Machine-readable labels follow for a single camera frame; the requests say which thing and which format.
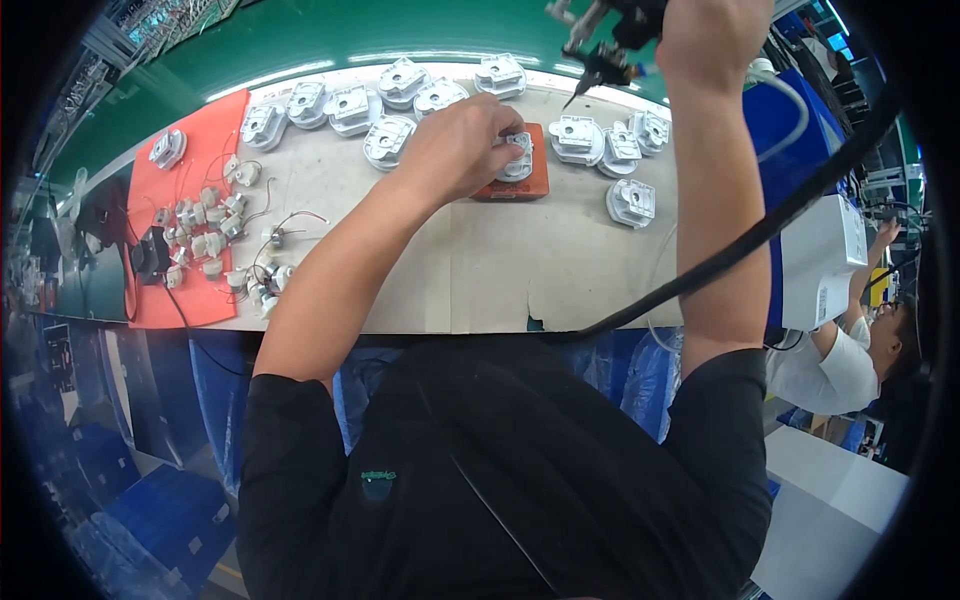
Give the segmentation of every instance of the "person in white shirt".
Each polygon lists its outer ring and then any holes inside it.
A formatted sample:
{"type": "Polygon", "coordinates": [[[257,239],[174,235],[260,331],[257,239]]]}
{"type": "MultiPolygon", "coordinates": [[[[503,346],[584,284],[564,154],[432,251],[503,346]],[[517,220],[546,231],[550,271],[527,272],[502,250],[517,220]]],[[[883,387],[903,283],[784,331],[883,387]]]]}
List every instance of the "person in white shirt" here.
{"type": "Polygon", "coordinates": [[[920,351],[914,307],[885,304],[871,323],[860,305],[874,267],[900,233],[896,219],[880,226],[867,266],[850,280],[850,304],[833,321],[790,350],[767,351],[767,392],[818,415],[860,411],[880,395],[880,384],[912,372],[920,351]]]}

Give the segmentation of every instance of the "left hand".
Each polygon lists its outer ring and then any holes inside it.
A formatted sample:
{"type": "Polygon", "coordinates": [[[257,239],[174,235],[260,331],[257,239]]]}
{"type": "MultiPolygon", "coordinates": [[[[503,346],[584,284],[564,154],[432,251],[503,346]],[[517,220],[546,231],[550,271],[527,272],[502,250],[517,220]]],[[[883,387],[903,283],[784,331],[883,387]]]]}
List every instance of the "left hand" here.
{"type": "Polygon", "coordinates": [[[900,224],[897,223],[897,217],[892,217],[889,221],[884,221],[880,229],[876,232],[875,244],[882,244],[883,248],[890,246],[900,235],[900,224]]]}
{"type": "Polygon", "coordinates": [[[508,162],[523,156],[515,144],[493,145],[523,131],[523,118],[490,93],[477,94],[428,115],[390,174],[395,187],[428,199],[434,210],[476,193],[508,162]]]}

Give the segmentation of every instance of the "white machine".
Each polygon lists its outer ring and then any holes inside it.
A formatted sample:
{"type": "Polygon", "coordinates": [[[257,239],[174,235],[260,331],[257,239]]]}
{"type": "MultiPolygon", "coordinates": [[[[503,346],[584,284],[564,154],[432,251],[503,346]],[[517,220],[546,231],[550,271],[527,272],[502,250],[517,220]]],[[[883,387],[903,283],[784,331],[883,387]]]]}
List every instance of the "white machine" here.
{"type": "Polygon", "coordinates": [[[850,277],[867,265],[863,216],[847,199],[824,196],[770,246],[768,325],[812,331],[847,309],[850,277]]]}

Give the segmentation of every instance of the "white cable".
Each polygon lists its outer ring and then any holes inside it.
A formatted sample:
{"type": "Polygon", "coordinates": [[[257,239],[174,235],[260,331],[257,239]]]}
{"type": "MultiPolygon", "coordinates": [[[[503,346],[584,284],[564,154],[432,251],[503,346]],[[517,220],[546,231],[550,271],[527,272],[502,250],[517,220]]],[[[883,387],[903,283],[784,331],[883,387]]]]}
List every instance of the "white cable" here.
{"type": "Polygon", "coordinates": [[[750,69],[748,74],[752,77],[756,77],[767,85],[775,87],[784,94],[787,95],[790,100],[793,101],[797,108],[800,110],[800,119],[797,121],[797,127],[793,128],[793,131],[790,132],[784,139],[774,144],[769,150],[766,150],[756,158],[757,162],[763,162],[770,156],[775,155],[779,151],[783,150],[790,144],[797,141],[801,135],[806,131],[806,126],[810,123],[810,110],[806,107],[806,102],[804,98],[797,93],[797,90],[790,86],[787,82],[782,79],[779,79],[777,75],[771,73],[770,71],[761,71],[750,69]]]}
{"type": "MultiPolygon", "coordinates": [[[[670,229],[670,232],[663,237],[663,241],[660,242],[660,249],[657,250],[657,260],[654,262],[654,268],[650,271],[650,278],[647,280],[647,290],[652,290],[654,288],[654,279],[657,276],[657,268],[660,266],[660,261],[663,259],[663,251],[666,250],[667,243],[670,242],[670,238],[673,237],[673,234],[677,232],[677,224],[674,223],[673,227],[670,229]]],[[[672,348],[668,346],[660,336],[657,335],[657,331],[654,329],[653,324],[650,322],[650,313],[647,313],[647,329],[650,330],[650,335],[654,336],[654,341],[660,344],[660,347],[668,352],[680,352],[679,348],[672,348]]]]}

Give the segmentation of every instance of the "hand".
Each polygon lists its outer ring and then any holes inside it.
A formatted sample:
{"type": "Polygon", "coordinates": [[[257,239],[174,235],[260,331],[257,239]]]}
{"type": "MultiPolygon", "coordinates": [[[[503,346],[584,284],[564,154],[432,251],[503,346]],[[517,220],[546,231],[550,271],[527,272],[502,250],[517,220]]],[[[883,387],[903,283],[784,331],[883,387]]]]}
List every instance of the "hand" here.
{"type": "Polygon", "coordinates": [[[886,248],[894,243],[897,236],[900,235],[900,224],[897,223],[897,217],[892,217],[889,221],[880,224],[880,229],[876,232],[875,244],[880,244],[886,248]]]}
{"type": "Polygon", "coordinates": [[[493,145],[500,134],[522,131],[516,110],[490,93],[471,96],[420,121],[388,177],[440,208],[476,193],[523,156],[515,144],[493,145]]]}
{"type": "Polygon", "coordinates": [[[691,86],[739,97],[773,11],[774,0],[670,0],[656,53],[667,89],[691,86]]]}

